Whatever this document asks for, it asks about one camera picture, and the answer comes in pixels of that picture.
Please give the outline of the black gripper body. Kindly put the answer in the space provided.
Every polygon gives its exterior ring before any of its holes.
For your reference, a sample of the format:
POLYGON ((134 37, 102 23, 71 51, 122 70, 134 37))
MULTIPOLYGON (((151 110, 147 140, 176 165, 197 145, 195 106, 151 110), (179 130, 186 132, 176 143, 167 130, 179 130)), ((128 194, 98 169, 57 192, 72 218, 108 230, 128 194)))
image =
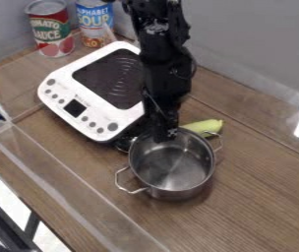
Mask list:
POLYGON ((195 60, 183 46, 182 49, 160 49, 144 45, 140 48, 143 65, 143 101, 146 111, 178 110, 183 97, 191 90, 195 74, 195 60))

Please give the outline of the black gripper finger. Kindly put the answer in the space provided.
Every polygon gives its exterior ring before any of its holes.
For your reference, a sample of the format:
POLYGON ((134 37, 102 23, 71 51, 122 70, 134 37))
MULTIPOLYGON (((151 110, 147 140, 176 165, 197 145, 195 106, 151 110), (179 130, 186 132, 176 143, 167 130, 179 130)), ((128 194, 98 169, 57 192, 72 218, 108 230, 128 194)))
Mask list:
POLYGON ((179 131, 179 112, 170 110, 167 113, 167 138, 175 139, 179 131))
POLYGON ((147 113, 150 132, 156 143, 166 142, 167 137, 167 116, 158 111, 150 110, 147 113))

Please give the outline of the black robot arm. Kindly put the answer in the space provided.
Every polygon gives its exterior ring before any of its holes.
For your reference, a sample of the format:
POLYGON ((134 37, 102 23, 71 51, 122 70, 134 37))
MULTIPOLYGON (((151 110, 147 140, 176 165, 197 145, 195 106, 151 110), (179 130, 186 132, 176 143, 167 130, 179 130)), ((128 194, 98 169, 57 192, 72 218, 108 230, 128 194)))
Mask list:
POLYGON ((176 138, 179 109, 191 90, 195 60, 182 0, 122 0, 140 45, 143 99, 156 143, 176 138))

